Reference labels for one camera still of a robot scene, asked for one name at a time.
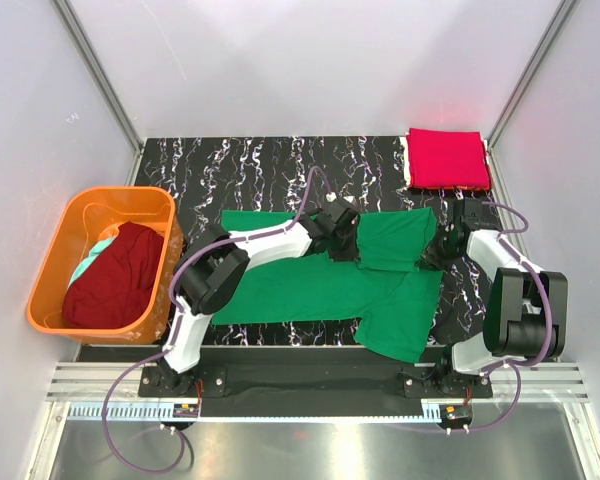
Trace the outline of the orange plastic bin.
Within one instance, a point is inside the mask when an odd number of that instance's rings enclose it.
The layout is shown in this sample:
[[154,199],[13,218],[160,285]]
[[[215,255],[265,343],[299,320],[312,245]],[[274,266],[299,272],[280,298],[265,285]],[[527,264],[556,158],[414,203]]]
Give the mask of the orange plastic bin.
[[[164,244],[147,309],[118,329],[68,327],[62,305],[71,274],[89,250],[120,225],[132,222],[159,233]],[[167,328],[169,284],[180,259],[184,235],[169,192],[150,186],[102,186],[74,196],[65,207],[31,292],[26,313],[39,332],[82,344],[148,345]]]

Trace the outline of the dark red t shirt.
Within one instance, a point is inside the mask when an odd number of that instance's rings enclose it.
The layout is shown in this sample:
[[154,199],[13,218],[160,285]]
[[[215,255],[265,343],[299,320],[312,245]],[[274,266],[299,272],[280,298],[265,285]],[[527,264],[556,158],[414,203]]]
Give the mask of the dark red t shirt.
[[114,242],[68,286],[62,316],[69,328],[119,329],[139,319],[149,305],[163,237],[126,222]]

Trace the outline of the mint green t shirt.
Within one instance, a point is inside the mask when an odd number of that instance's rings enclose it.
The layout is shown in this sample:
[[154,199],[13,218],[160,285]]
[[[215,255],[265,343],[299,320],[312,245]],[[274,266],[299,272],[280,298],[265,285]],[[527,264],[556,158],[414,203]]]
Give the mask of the mint green t shirt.
[[77,279],[79,279],[85,273],[85,271],[89,269],[89,267],[98,258],[98,256],[104,250],[106,250],[114,242],[115,239],[115,236],[111,236],[97,242],[74,269],[70,277],[68,286],[71,286]]

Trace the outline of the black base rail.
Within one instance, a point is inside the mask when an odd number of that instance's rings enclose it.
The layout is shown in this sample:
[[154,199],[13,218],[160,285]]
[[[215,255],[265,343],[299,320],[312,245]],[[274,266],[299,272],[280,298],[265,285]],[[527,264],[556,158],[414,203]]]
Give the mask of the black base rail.
[[139,394],[200,399],[205,418],[402,417],[419,415],[422,401],[452,403],[493,396],[489,381],[456,374],[442,347],[421,363],[392,360],[362,347],[205,346],[183,374],[165,361],[146,366]]

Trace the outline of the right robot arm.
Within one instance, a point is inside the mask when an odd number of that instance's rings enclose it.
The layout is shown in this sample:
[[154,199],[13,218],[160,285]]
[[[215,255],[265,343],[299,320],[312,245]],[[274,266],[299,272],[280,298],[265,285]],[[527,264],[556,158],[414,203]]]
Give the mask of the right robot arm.
[[509,232],[486,217],[488,201],[454,202],[450,220],[437,227],[418,267],[446,271],[468,258],[487,274],[491,291],[482,331],[447,348],[434,384],[456,396],[470,375],[504,365],[532,367],[560,357],[566,343],[568,280],[531,262],[508,240]]

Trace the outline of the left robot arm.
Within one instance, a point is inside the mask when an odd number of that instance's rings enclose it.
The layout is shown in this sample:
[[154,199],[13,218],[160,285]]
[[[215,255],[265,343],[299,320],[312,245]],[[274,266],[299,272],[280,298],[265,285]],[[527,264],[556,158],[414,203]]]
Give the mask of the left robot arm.
[[174,323],[163,346],[161,384],[176,396],[195,386],[201,346],[213,316],[227,306],[244,274],[279,260],[327,253],[334,261],[359,258],[360,212],[352,196],[326,203],[272,227],[229,232],[206,229],[181,258],[169,286]]

